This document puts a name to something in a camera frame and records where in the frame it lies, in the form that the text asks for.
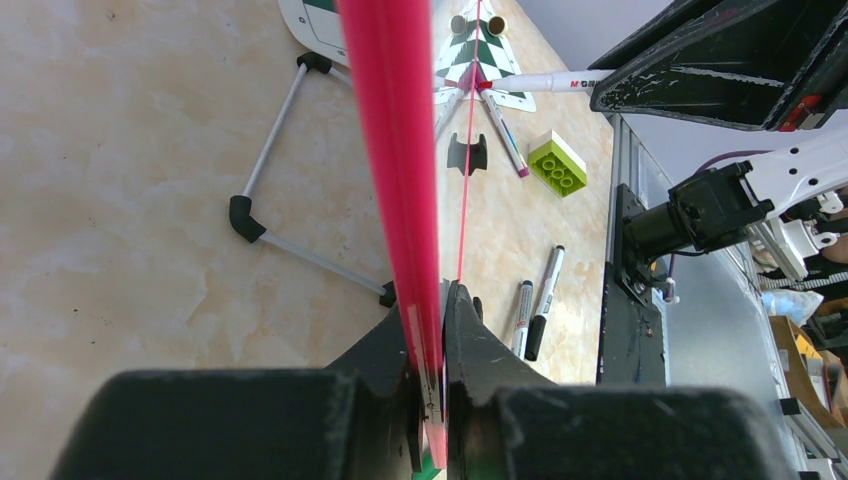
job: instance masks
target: red straw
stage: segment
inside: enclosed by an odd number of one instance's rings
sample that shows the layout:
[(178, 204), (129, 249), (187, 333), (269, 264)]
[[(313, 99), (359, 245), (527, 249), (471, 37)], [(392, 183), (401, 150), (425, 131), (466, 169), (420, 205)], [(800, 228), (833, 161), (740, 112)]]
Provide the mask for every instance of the red straw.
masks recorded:
[(428, 0), (338, 0), (404, 333), (433, 462), (447, 467)]

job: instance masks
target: marker cap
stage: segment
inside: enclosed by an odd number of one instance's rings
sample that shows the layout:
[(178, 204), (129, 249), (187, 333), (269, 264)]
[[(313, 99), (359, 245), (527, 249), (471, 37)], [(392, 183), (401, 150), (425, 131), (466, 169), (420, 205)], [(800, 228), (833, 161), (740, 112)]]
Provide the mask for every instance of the marker cap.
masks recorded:
[(545, 335), (545, 325), (548, 321), (542, 315), (536, 315), (530, 320), (530, 330), (527, 332), (527, 349), (524, 350), (524, 359), (535, 362), (539, 358), (539, 348), (542, 346), (542, 337)]

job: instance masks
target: plastic bag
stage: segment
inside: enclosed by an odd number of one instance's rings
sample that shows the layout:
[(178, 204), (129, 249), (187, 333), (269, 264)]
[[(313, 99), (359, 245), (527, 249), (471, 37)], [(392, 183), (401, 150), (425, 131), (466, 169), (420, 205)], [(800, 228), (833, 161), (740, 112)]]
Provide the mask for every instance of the plastic bag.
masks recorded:
[(772, 290), (763, 292), (763, 303), (770, 317), (785, 316), (799, 327), (816, 313), (824, 297), (816, 292)]

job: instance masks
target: white marker with black cap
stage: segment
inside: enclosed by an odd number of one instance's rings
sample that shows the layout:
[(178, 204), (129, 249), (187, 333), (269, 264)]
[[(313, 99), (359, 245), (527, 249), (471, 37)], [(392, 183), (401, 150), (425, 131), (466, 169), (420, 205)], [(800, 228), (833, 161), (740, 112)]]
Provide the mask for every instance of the white marker with black cap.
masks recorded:
[(536, 315), (530, 320), (530, 330), (527, 333), (527, 349), (524, 359), (535, 362), (539, 358), (539, 348), (542, 346), (542, 337), (545, 334), (545, 325), (548, 323), (548, 315), (554, 302), (554, 287), (559, 280), (562, 271), (562, 261), (565, 259), (565, 247), (557, 245), (551, 253), (551, 260), (545, 273), (545, 282), (542, 284), (542, 296), (539, 298), (539, 307)]
[(512, 353), (524, 360), (527, 331), (530, 329), (530, 312), (533, 310), (533, 282), (524, 280), (518, 290), (518, 319), (512, 334)]

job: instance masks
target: gray metal rod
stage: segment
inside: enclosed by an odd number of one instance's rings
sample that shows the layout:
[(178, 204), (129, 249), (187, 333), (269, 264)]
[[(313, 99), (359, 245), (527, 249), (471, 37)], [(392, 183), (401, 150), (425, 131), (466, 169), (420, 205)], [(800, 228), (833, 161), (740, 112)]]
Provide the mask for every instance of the gray metal rod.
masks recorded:
[(271, 133), (268, 134), (268, 139), (265, 140), (265, 146), (262, 147), (262, 153), (259, 154), (259, 158), (256, 160), (256, 166), (253, 167), (253, 173), (250, 174), (250, 178), (247, 180), (247, 185), (244, 187), (242, 195), (245, 197), (250, 197), (250, 194), (253, 193), (253, 189), (256, 187), (256, 181), (259, 180), (259, 174), (262, 172), (262, 167), (265, 166), (265, 161), (268, 160), (268, 154), (271, 153), (271, 146), (274, 145), (274, 140), (277, 139), (277, 134), (280, 133), (280, 127), (283, 126), (283, 119), (286, 118), (286, 112), (289, 111), (292, 99), (294, 98), (294, 92), (297, 91), (297, 87), (300, 85), (300, 81), (303, 80), (304, 75), (306, 75), (306, 71), (306, 64), (301, 64), (300, 68), (297, 70), (297, 76), (294, 77), (294, 83), (292, 83), (289, 94), (286, 96), (286, 101), (283, 102), (283, 107), (280, 109), (280, 114), (277, 115), (277, 120), (274, 122), (274, 126), (271, 127)]
[(353, 88), (353, 80), (351, 80), (350, 77), (348, 77), (344, 73), (336, 70), (335, 67), (330, 67), (330, 75), (338, 78), (344, 84), (346, 84), (348, 87)]
[(266, 243), (270, 243), (271, 245), (274, 245), (275, 247), (282, 248), (283, 250), (285, 250), (285, 251), (287, 251), (287, 252), (289, 252), (293, 255), (297, 255), (298, 257), (300, 257), (300, 258), (302, 258), (306, 261), (312, 262), (315, 265), (318, 265), (319, 267), (323, 267), (323, 268), (325, 268), (325, 269), (327, 269), (327, 270), (329, 270), (329, 271), (331, 271), (335, 274), (341, 275), (341, 276), (345, 277), (346, 279), (350, 280), (351, 282), (358, 283), (358, 284), (362, 285), (363, 287), (373, 291), (377, 295), (382, 296), (382, 295), (386, 294), (386, 289), (383, 288), (381, 285), (378, 285), (376, 282), (371, 281), (371, 280), (363, 277), (362, 275), (359, 275), (358, 273), (354, 273), (354, 272), (352, 272), (352, 271), (350, 271), (350, 270), (348, 270), (344, 267), (341, 267), (341, 266), (327, 260), (324, 257), (319, 257), (318, 255), (315, 255), (314, 253), (310, 252), (309, 250), (306, 250), (305, 248), (299, 247), (299, 246), (289, 242), (288, 240), (283, 240), (282, 238), (280, 238), (280, 237), (278, 237), (278, 236), (276, 236), (272, 233), (268, 233), (268, 232), (263, 233), (262, 236), (259, 237), (259, 240), (262, 240)]

